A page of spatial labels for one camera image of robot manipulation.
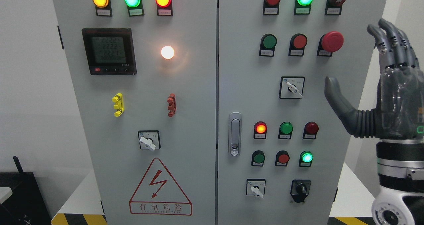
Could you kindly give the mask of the gray robotic hand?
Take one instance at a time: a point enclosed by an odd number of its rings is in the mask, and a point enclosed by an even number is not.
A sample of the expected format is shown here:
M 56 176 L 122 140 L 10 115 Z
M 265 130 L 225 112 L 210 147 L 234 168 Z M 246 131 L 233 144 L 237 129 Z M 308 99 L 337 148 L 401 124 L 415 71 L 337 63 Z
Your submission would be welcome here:
M 380 54 L 376 107 L 357 110 L 341 94 L 335 77 L 325 79 L 325 97 L 346 131 L 356 138 L 423 139 L 423 71 L 407 35 L 380 19 L 368 25 Z

